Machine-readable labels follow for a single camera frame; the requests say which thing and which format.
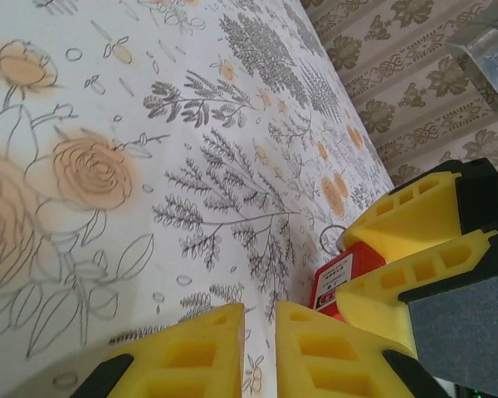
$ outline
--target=black plastic edge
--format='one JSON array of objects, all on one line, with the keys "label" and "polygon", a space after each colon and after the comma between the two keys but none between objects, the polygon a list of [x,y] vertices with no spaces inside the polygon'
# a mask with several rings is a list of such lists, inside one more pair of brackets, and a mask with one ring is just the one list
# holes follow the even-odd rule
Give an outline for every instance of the black plastic edge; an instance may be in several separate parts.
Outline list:
[{"label": "black plastic edge", "polygon": [[382,355],[415,398],[450,398],[416,359],[394,350]]},{"label": "black plastic edge", "polygon": [[131,354],[121,354],[102,362],[83,381],[71,398],[106,398],[133,360]]},{"label": "black plastic edge", "polygon": [[498,172],[489,159],[464,163],[455,184],[462,235],[498,221]]}]

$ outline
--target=floral bedsheet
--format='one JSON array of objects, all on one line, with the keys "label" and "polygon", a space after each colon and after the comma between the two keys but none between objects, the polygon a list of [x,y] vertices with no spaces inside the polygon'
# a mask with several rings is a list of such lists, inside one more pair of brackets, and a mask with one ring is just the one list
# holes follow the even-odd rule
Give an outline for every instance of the floral bedsheet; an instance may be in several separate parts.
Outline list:
[{"label": "floral bedsheet", "polygon": [[275,396],[277,300],[390,188],[297,1],[0,2],[0,396],[238,301]]}]

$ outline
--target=line drawing of rose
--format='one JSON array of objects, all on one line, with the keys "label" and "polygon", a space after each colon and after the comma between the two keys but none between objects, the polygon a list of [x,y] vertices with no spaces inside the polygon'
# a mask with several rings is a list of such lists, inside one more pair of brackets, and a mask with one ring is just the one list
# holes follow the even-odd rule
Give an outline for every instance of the line drawing of rose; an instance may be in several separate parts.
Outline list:
[{"label": "line drawing of rose", "polygon": [[[48,178],[40,181],[44,175]],[[82,211],[114,210],[133,189],[123,151],[94,134],[57,144],[27,169],[27,178],[43,195]]]},{"label": "line drawing of rose", "polygon": [[20,284],[27,281],[42,241],[32,217],[36,208],[37,197],[24,184],[22,170],[0,157],[0,293],[19,273],[25,276],[17,278]]},{"label": "line drawing of rose", "polygon": [[205,28],[203,19],[198,17],[189,18],[188,14],[183,10],[186,4],[190,6],[196,5],[197,0],[137,0],[137,3],[149,9],[149,14],[157,27],[159,27],[159,22],[155,18],[154,12],[163,14],[164,23],[167,25],[178,25],[181,33],[188,30],[192,35],[193,29],[202,31]]},{"label": "line drawing of rose", "polygon": [[57,66],[42,49],[17,39],[0,47],[0,78],[10,86],[3,102],[6,109],[17,89],[24,100],[26,90],[38,92],[55,85]]}]

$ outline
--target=beige damask wallpaper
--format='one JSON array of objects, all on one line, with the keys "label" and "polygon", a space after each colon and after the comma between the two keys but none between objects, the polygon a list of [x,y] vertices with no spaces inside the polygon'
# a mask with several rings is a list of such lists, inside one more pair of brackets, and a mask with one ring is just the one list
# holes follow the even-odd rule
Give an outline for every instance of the beige damask wallpaper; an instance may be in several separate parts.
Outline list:
[{"label": "beige damask wallpaper", "polygon": [[302,2],[395,184],[451,158],[498,167],[494,93],[444,46],[492,0]]}]

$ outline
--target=orange flower print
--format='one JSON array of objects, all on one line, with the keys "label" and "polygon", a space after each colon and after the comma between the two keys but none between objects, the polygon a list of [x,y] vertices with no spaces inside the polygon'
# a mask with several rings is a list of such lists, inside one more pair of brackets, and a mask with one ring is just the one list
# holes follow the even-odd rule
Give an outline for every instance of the orange flower print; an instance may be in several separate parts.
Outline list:
[{"label": "orange flower print", "polygon": [[246,367],[245,380],[242,383],[243,392],[248,392],[250,396],[260,396],[262,389],[262,369],[261,363],[264,361],[264,356],[260,355],[256,360],[253,360],[251,355],[247,354],[249,361]]},{"label": "orange flower print", "polygon": [[339,194],[339,189],[336,185],[332,183],[327,177],[323,178],[321,183],[323,188],[323,195],[330,206],[332,212],[339,218],[345,217],[345,208],[343,205],[343,200]]},{"label": "orange flower print", "polygon": [[264,110],[266,110],[267,107],[271,106],[271,98],[269,93],[264,89],[259,89],[258,92],[260,93],[258,97],[261,98],[264,103]]},{"label": "orange flower print", "polygon": [[18,283],[27,281],[29,270],[37,267],[34,257],[42,242],[33,217],[37,206],[36,193],[24,182],[24,171],[0,156],[1,294],[6,285],[8,291],[18,289]]},{"label": "orange flower print", "polygon": [[57,67],[43,50],[29,41],[14,40],[0,48],[0,79],[10,86],[3,108],[9,106],[13,93],[20,90],[38,92],[52,87],[57,80]]},{"label": "orange flower print", "polygon": [[223,76],[228,81],[234,81],[236,74],[234,73],[234,66],[229,60],[223,60],[221,56],[219,57],[219,62],[210,64],[211,68],[217,68],[217,71],[221,76]]},{"label": "orange flower print", "polygon": [[339,174],[338,172],[334,173],[334,183],[337,186],[337,188],[339,190],[339,194],[342,197],[348,197],[349,196],[349,189],[347,188],[347,183],[341,177],[341,174]]},{"label": "orange flower print", "polygon": [[288,105],[286,105],[286,102],[284,102],[281,99],[278,100],[278,107],[279,107],[280,114],[288,114],[288,112],[290,112],[290,108],[288,108]]},{"label": "orange flower print", "polygon": [[131,52],[125,47],[125,43],[127,43],[127,41],[129,40],[129,36],[121,37],[115,42],[103,27],[101,27],[94,21],[90,21],[90,24],[104,39],[107,40],[107,44],[105,45],[105,49],[103,52],[104,58],[109,58],[112,55],[115,56],[118,61],[124,64],[128,65],[133,62],[133,56],[131,55]]},{"label": "orange flower print", "polygon": [[327,161],[329,158],[329,153],[321,141],[317,143],[317,148],[319,149],[319,155],[323,158],[323,160]]},{"label": "orange flower print", "polygon": [[85,209],[113,210],[131,194],[131,176],[120,150],[102,139],[57,144],[53,171],[61,196]]},{"label": "orange flower print", "polygon": [[266,166],[269,163],[269,159],[267,158],[267,154],[264,148],[261,147],[260,145],[256,145],[255,150],[256,150],[255,160],[260,159],[262,164]]},{"label": "orange flower print", "polygon": [[350,139],[352,140],[354,146],[357,149],[360,149],[362,147],[362,144],[364,143],[362,134],[359,132],[357,128],[352,127],[349,124],[347,124],[347,131],[349,132]]}]

